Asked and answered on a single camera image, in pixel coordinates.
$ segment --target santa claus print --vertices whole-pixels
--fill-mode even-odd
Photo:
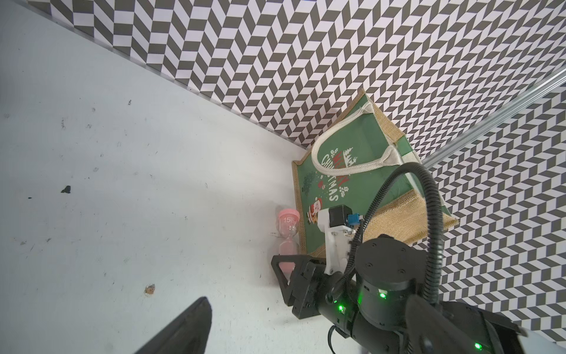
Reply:
[[[315,202],[308,208],[307,220],[309,224],[316,224],[318,212],[322,209],[322,199],[315,198]]]

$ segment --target white rope handle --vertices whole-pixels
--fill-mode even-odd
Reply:
[[[361,106],[358,110],[356,110],[351,116],[346,117],[344,120],[334,124],[332,127],[328,128],[327,131],[325,131],[318,137],[318,139],[312,145],[312,151],[311,151],[312,164],[315,166],[318,172],[325,174],[327,176],[345,176],[347,174],[371,171],[384,166],[395,166],[395,165],[403,164],[401,155],[399,155],[397,149],[395,149],[395,147],[392,145],[389,145],[385,149],[383,155],[379,159],[360,165],[350,166],[346,168],[326,168],[322,166],[320,162],[318,162],[318,152],[320,150],[320,146],[328,138],[330,138],[332,134],[336,133],[346,125],[352,123],[356,118],[358,118],[362,114],[373,113],[373,112],[374,112],[373,103],[368,101],[365,105]]]

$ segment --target dirt stain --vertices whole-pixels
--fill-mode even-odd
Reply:
[[[155,292],[155,284],[150,284],[145,287],[144,293],[147,295],[153,295]]]

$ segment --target chevron patterned wall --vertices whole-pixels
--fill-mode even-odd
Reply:
[[[445,234],[444,300],[566,347],[566,86],[432,170],[460,218]]]
[[[28,3],[305,147],[363,87],[425,157],[566,62],[563,0]]]

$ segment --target pink cap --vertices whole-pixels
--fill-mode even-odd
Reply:
[[[277,215],[277,218],[282,217],[283,215],[287,215],[287,214],[291,214],[297,217],[297,219],[301,218],[301,215],[299,214],[299,212],[295,209],[283,209],[279,212],[279,215]]]

